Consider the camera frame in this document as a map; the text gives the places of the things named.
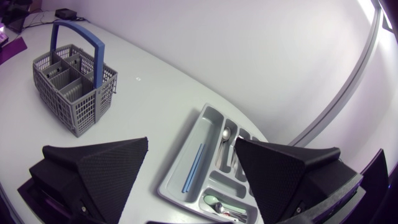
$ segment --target green-handled spoon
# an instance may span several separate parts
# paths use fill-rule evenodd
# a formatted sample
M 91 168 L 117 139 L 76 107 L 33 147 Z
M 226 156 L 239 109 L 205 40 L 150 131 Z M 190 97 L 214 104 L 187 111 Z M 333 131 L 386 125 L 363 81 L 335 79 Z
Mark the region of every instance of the green-handled spoon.
M 215 206 L 217 204 L 217 202 L 220 202 L 216 197 L 212 196 L 212 195 L 206 195 L 204 198 L 204 201 L 206 202 L 206 204 L 210 205 L 210 206 Z M 246 214 L 246 210 L 242 209 L 242 208 L 237 208 L 235 206 L 232 205 L 228 205 L 226 203 L 220 202 L 221 204 L 223 204 L 223 206 L 225 208 L 228 208 L 230 210 L 234 210 L 235 212 L 241 213 L 243 215 Z

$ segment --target gray plastic basket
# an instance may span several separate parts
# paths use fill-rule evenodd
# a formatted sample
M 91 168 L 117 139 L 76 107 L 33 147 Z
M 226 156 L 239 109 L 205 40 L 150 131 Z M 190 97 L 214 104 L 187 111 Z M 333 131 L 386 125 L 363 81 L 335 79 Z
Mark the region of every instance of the gray plastic basket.
M 66 26 L 95 47 L 95 55 L 66 45 L 55 49 L 58 27 Z M 85 28 L 68 21 L 55 21 L 51 51 L 33 61 L 33 78 L 40 97 L 76 136 L 100 120 L 116 93 L 118 73 L 103 64 L 104 44 Z

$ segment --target blue stick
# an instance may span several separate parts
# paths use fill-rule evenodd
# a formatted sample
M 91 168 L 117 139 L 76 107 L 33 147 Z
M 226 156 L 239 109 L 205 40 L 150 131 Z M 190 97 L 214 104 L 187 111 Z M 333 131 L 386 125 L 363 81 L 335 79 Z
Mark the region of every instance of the blue stick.
M 195 177 L 195 174 L 197 173 L 197 170 L 198 170 L 198 166 L 199 166 L 199 163 L 200 163 L 201 155 L 203 155 L 203 152 L 205 151 L 205 146 L 206 146 L 206 144 L 203 145 L 203 148 L 202 148 L 202 150 L 201 150 L 198 163 L 197 163 L 197 165 L 195 166 L 195 170 L 193 171 L 193 175 L 192 175 L 191 181 L 190 181 L 189 184 L 188 184 L 187 192 L 189 191 L 189 189 L 191 189 L 191 185 L 192 185 L 192 182 L 193 182 L 193 178 Z
M 190 181 L 192 179 L 193 171 L 195 170 L 195 167 L 197 166 L 197 163 L 198 163 L 198 160 L 199 160 L 199 157 L 200 157 L 200 149 L 201 149 L 201 144 L 199 146 L 199 149 L 198 149 L 198 152 L 197 152 L 197 156 L 195 156 L 195 160 L 193 161 L 193 164 L 192 164 L 191 170 L 190 170 L 190 172 L 188 174 L 187 180 L 185 181 L 184 188 L 182 189 L 182 193 L 188 192 L 187 191 L 188 185 L 189 185 L 189 183 L 190 183 Z

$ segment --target white tabletop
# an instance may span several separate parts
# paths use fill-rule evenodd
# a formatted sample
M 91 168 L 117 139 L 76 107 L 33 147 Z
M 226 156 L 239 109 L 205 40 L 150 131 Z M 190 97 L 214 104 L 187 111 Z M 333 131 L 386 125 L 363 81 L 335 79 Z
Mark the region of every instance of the white tabletop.
M 53 14 L 46 14 L 43 21 L 51 21 Z M 147 136 L 149 151 L 120 223 L 211 222 L 157 193 L 201 109 L 210 103 L 258 139 L 265 137 L 240 110 L 201 83 L 93 24 L 79 24 L 105 43 L 104 61 L 119 74 L 110 109 L 81 137 L 52 114 L 33 82 L 32 61 L 50 50 L 52 25 L 26 29 L 21 36 L 28 49 L 0 65 L 0 183 L 17 213 L 26 223 L 39 222 L 17 189 L 30 178 L 29 168 L 43 159 L 44 145 L 71 147 Z M 93 55 L 88 42 L 60 27 L 57 46 L 72 43 Z

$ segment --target gray cutlery tray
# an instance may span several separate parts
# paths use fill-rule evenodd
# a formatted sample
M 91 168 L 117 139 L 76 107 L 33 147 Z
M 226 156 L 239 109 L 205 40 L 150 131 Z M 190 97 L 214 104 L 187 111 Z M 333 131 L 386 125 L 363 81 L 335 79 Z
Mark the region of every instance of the gray cutlery tray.
M 231 129 L 231 137 L 223 145 L 222 150 L 224 152 L 220 154 L 220 156 L 223 155 L 223 158 L 219 169 L 216 167 L 216 161 L 222 133 L 226 125 Z M 221 202 L 245 209 L 248 216 L 245 224 L 257 223 L 259 210 L 242 167 L 238 163 L 235 172 L 230 164 L 233 147 L 238 136 L 258 141 L 232 119 L 206 104 L 180 153 L 161 183 L 158 189 L 159 194 L 197 214 L 219 222 L 229 222 L 230 220 L 227 218 L 217 215 L 214 209 L 203 200 L 204 196 L 212 195 Z M 193 178 L 190 191 L 183 193 L 183 186 L 200 144 L 206 144 L 202 159 Z

